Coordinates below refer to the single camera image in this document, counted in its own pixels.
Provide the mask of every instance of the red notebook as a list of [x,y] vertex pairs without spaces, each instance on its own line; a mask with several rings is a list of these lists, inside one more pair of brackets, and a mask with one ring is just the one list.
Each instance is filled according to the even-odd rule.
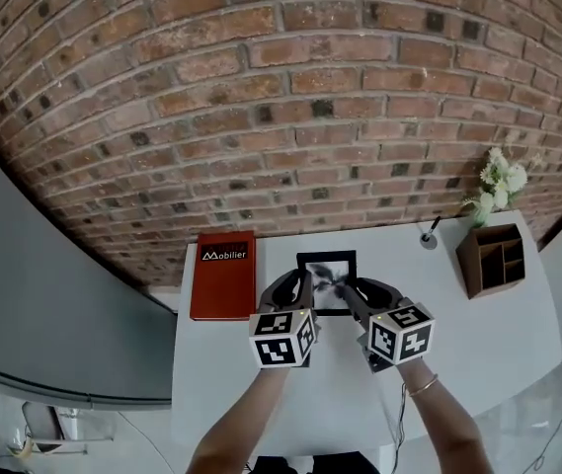
[[254,232],[198,236],[191,319],[248,320],[256,312]]

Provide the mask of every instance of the pen holder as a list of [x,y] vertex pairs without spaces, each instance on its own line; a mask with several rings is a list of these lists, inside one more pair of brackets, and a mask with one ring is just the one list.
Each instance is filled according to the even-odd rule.
[[525,278],[522,236],[514,224],[472,228],[456,255],[470,299],[509,289]]

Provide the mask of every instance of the photo frame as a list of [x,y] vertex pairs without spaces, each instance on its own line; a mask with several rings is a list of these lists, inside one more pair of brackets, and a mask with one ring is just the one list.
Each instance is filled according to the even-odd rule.
[[357,252],[297,253],[296,260],[301,272],[311,272],[314,277],[314,310],[318,316],[351,316],[346,302],[339,296],[339,290],[344,284],[356,284]]

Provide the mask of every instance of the forearm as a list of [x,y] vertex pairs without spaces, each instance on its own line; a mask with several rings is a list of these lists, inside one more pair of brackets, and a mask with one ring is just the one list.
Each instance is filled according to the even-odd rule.
[[[420,358],[397,368],[411,393],[425,387],[434,377]],[[478,426],[440,381],[413,397],[413,401],[437,451],[443,473],[491,472]]]
[[[203,437],[189,473],[240,473],[265,430],[288,374],[288,368],[261,370],[243,396]],[[201,463],[204,469],[198,470]]]
[[[410,393],[423,388],[434,377],[420,358],[398,368]],[[440,381],[413,400],[437,449],[480,438],[476,423]]]

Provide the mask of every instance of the silver bracelet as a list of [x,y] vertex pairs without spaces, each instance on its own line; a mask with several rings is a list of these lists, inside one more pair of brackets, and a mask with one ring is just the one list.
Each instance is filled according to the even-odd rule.
[[419,388],[417,391],[413,391],[412,393],[410,393],[410,390],[408,390],[408,395],[410,395],[411,397],[416,397],[417,395],[419,395],[420,393],[423,393],[424,391],[426,391],[428,388],[430,388],[433,384],[435,384],[437,381],[439,380],[439,375],[435,374],[435,376],[430,380],[430,382],[428,384],[426,384],[423,388]]

